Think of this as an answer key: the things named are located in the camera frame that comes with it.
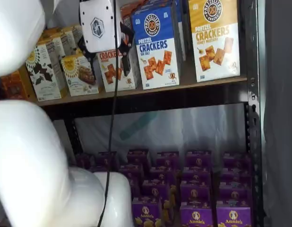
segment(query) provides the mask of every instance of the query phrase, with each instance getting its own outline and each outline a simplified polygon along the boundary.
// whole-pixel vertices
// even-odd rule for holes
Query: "product packaging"
[[[148,149],[130,149],[127,154],[129,163],[141,163],[146,174],[149,173],[151,162]]]
[[[210,187],[207,182],[182,181],[180,184],[182,201],[210,200]]]
[[[1,83],[6,98],[36,101],[36,95],[34,94],[25,65],[15,72],[1,77]]]
[[[92,73],[90,62],[83,54],[79,53],[64,57],[61,60],[61,64],[71,96],[99,93],[101,88]]]
[[[38,101],[59,99],[66,95],[67,88],[52,39],[38,42],[26,60],[26,67]]]
[[[236,0],[189,0],[197,81],[240,75]]]
[[[133,44],[126,58],[122,58],[120,51],[118,58],[118,78],[116,71],[116,51],[109,50],[97,53],[101,66],[102,78],[106,92],[115,90],[115,82],[118,79],[118,91],[136,89],[141,80],[137,60],[136,46]]]
[[[156,197],[135,197],[132,201],[132,213],[137,226],[164,227],[162,204]]]
[[[251,209],[247,201],[216,202],[217,223],[219,227],[251,227]]]
[[[211,167],[211,151],[189,150],[185,157],[186,166]]]
[[[174,1],[148,2],[132,15],[143,89],[180,84],[181,46]]]
[[[185,227],[213,227],[212,209],[209,201],[182,202],[180,219]]]

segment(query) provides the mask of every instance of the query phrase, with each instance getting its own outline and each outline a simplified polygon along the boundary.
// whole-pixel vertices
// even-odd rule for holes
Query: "cracker box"
[[[189,150],[185,157],[186,166],[211,167],[211,151]]]
[[[210,188],[206,182],[195,180],[182,181],[180,184],[180,194],[182,201],[209,200]]]
[[[121,165],[119,172],[129,179],[137,179],[140,183],[144,179],[143,168],[140,164]]]
[[[38,101],[59,99],[66,95],[67,89],[52,39],[38,42],[26,60],[26,67]]]
[[[116,151],[112,151],[111,153],[109,153],[108,151],[99,152],[97,154],[96,163],[98,165],[108,166],[109,155],[112,156],[112,170],[117,171],[120,167],[120,163]]]
[[[67,36],[67,40],[72,49],[71,54],[76,54],[77,44],[82,37],[82,28],[79,25],[69,26],[62,28],[62,32]]]
[[[210,170],[207,167],[184,167],[182,171],[182,180],[196,180],[200,182],[207,182],[208,185],[211,183]]]
[[[182,202],[180,206],[180,219],[182,226],[185,227],[213,227],[210,202]]]
[[[148,149],[130,149],[127,154],[129,163],[141,163],[146,174],[149,173],[151,162]]]
[[[138,66],[136,46],[133,44],[127,59],[127,68],[124,68],[120,51],[118,58],[118,78],[116,73],[116,51],[104,51],[97,53],[106,92],[115,90],[115,82],[118,79],[118,91],[136,89],[140,83],[141,73]]]
[[[1,82],[8,99],[36,100],[25,65],[15,72],[1,77]]]
[[[197,81],[240,75],[236,0],[189,0]]]
[[[162,204],[156,197],[135,197],[132,201],[132,213],[137,226],[165,226],[162,219]]]
[[[219,227],[251,227],[251,209],[246,201],[217,201],[217,223]]]
[[[177,192],[177,179],[175,171],[170,167],[160,166],[160,167],[151,167],[150,177],[154,179],[165,180],[170,186],[171,192],[171,203],[172,206],[176,205],[176,201],[179,200]]]
[[[169,184],[159,179],[144,180],[142,185],[142,193],[148,196],[155,196],[162,201],[163,219],[166,225],[173,223],[174,212],[171,200],[171,192]]]
[[[174,2],[146,4],[132,21],[143,89],[179,85],[181,49]]]
[[[100,89],[92,73],[90,62],[83,54],[64,57],[61,64],[71,96],[99,93]]]
[[[178,151],[158,152],[155,163],[157,166],[166,166],[173,169],[180,169],[180,156]]]

